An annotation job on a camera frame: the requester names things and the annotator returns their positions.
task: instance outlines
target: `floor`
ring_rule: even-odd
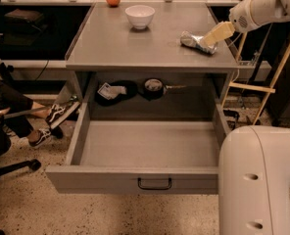
[[[253,118],[259,101],[227,102],[241,117],[237,127]],[[30,121],[45,126],[41,119]],[[270,116],[264,112],[264,125]],[[10,151],[0,166],[38,159],[42,167],[24,168],[0,178],[0,229],[9,235],[217,235],[218,196],[212,195],[75,195],[59,194],[45,174],[47,165],[62,165],[71,140],[73,123],[62,125],[65,137],[38,150],[13,136]]]

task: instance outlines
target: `person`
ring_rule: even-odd
[[[59,125],[78,107],[79,102],[73,101],[65,105],[54,104],[51,108],[45,108],[0,80],[0,119],[6,114],[41,109],[30,114],[45,119],[49,128],[34,129],[25,116],[4,119],[5,124],[18,137],[26,137],[29,145],[35,149],[48,143],[52,135],[62,138],[63,132]]]

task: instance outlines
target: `black handle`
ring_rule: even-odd
[[[138,183],[138,187],[140,189],[146,190],[146,191],[166,191],[166,190],[169,190],[172,187],[172,179],[171,178],[168,179],[168,185],[162,186],[162,187],[157,187],[157,186],[144,186],[144,185],[142,185],[142,178],[138,178],[137,179],[137,183]]]

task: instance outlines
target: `open drawer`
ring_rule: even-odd
[[[94,101],[104,81],[141,84],[153,76],[174,87],[151,101],[141,95],[110,107]],[[61,193],[216,194],[228,132],[205,73],[93,73],[66,163],[46,173]]]

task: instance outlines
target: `sneaker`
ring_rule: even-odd
[[[39,132],[39,139],[35,142],[28,142],[34,149],[38,149],[40,146],[51,141],[51,131],[49,129],[38,129],[37,131]]]
[[[67,119],[80,105],[78,101],[68,102],[65,105],[54,104],[51,108],[51,113],[47,117],[46,122],[51,129],[56,128],[64,120]]]
[[[57,139],[62,139],[64,137],[64,132],[61,127],[57,126],[56,128],[51,130],[51,134]]]

